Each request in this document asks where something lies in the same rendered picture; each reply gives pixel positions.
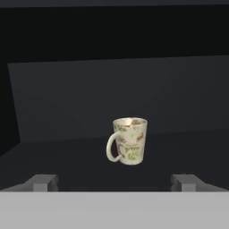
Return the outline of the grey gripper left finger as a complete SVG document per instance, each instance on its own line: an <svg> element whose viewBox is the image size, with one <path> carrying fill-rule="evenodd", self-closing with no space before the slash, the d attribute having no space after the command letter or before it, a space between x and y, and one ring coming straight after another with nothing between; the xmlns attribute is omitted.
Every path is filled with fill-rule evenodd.
<svg viewBox="0 0 229 229"><path fill-rule="evenodd" d="M6 188L4 191L58 191L58 182L56 174L36 174L25 183Z"/></svg>

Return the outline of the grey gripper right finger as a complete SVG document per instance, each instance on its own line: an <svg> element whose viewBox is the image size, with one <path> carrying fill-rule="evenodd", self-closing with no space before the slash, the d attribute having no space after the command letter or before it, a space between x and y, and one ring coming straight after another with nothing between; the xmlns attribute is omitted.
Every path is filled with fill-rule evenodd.
<svg viewBox="0 0 229 229"><path fill-rule="evenodd" d="M225 191L225 189L223 188L203 182L202 180L200 180L199 177L194 174L173 174L171 176L171 184L171 191Z"/></svg>

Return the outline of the white printed mug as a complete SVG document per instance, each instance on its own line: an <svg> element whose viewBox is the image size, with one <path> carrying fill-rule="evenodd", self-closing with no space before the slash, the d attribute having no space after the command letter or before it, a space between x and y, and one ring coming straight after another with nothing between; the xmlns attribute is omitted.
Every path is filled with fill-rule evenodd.
<svg viewBox="0 0 229 229"><path fill-rule="evenodd" d="M143 161L148 121L139 117L113 121L114 133L106 144L106 156L111 162L138 165Z"/></svg>

